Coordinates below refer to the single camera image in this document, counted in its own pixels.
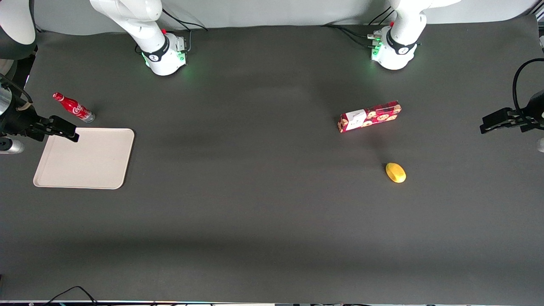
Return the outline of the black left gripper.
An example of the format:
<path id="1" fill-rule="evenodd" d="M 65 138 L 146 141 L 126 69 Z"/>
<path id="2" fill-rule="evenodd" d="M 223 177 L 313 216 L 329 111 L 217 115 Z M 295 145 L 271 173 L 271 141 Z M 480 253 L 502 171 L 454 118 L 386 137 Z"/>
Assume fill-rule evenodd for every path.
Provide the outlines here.
<path id="1" fill-rule="evenodd" d="M 544 91 L 534 94 L 527 106 L 521 109 L 521 120 L 516 120 L 517 112 L 510 107 L 497 110 L 482 118 L 480 133 L 486 134 L 492 130 L 520 127 L 522 133 L 529 130 L 544 129 Z"/>

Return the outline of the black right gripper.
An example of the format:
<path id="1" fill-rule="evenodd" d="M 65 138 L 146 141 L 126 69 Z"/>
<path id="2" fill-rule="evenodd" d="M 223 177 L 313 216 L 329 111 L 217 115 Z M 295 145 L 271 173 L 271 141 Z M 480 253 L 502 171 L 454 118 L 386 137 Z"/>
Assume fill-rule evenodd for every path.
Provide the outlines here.
<path id="1" fill-rule="evenodd" d="M 41 117 L 29 102 L 1 102 L 0 136 L 9 135 L 29 137 L 39 142 L 46 135 L 63 137 L 74 143 L 79 141 L 74 124 L 59 116 L 51 116 L 49 120 Z"/>

